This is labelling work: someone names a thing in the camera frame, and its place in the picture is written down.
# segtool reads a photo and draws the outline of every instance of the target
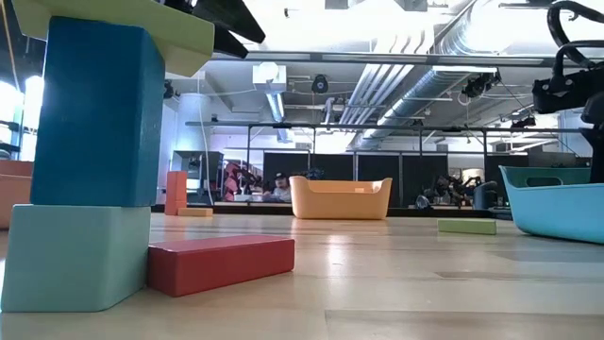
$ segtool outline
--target plastic bin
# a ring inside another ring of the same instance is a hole
[[[386,218],[393,179],[379,181],[307,180],[290,177],[297,218]]]
[[[521,231],[604,244],[599,211],[604,184],[589,184],[590,169],[500,169],[513,221]]]

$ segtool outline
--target blue block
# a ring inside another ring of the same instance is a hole
[[[144,29],[53,17],[31,203],[155,204],[164,78]]]
[[[145,282],[148,207],[17,205],[3,312],[97,312]]]

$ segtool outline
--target wooden floor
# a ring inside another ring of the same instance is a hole
[[[97,314],[0,314],[2,339],[603,339],[604,246],[498,225],[154,214],[152,242],[291,236],[295,270],[181,298],[144,290]]]

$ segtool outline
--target person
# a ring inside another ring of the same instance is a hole
[[[275,187],[276,188],[272,193],[270,191],[264,193],[263,201],[292,201],[292,188],[290,187],[290,181],[286,175],[283,173],[277,173],[275,175]]]

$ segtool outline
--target ventilation duct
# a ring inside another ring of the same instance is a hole
[[[445,37],[435,45],[435,52],[444,55],[492,55],[508,47],[513,40],[511,35],[492,34],[493,29],[500,29],[501,11],[498,10],[499,1],[478,0]],[[442,96],[452,87],[464,81],[473,72],[492,72],[484,68],[467,67],[438,67],[428,68],[420,73],[416,84],[394,101],[377,122],[378,125],[396,126],[404,125],[408,119],[419,111],[425,109],[431,102],[406,100],[407,98],[437,98]],[[392,134],[393,130],[367,129],[355,137],[352,145],[357,148],[377,148],[381,141]]]
[[[282,93],[287,90],[287,74],[285,66],[274,62],[263,62],[254,65],[252,80],[256,90],[264,91],[271,115],[276,123],[283,123],[285,110],[283,109]],[[277,129],[277,141],[280,143],[291,143],[292,133],[287,128]]]

